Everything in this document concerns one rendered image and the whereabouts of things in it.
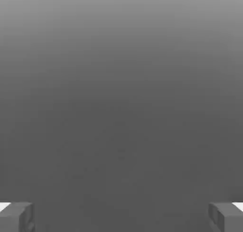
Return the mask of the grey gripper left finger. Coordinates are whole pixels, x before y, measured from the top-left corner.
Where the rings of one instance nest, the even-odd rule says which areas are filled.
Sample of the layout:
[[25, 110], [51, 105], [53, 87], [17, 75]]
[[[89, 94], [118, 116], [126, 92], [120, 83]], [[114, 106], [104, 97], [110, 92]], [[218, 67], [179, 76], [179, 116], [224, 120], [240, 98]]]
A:
[[0, 202], [0, 232], [35, 232], [34, 204]]

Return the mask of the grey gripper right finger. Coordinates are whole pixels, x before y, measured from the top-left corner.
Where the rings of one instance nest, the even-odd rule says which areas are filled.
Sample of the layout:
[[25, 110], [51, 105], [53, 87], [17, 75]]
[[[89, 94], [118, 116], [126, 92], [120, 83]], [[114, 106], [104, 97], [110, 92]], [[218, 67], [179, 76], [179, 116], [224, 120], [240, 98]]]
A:
[[213, 232], [243, 232], [243, 202], [209, 203], [208, 218]]

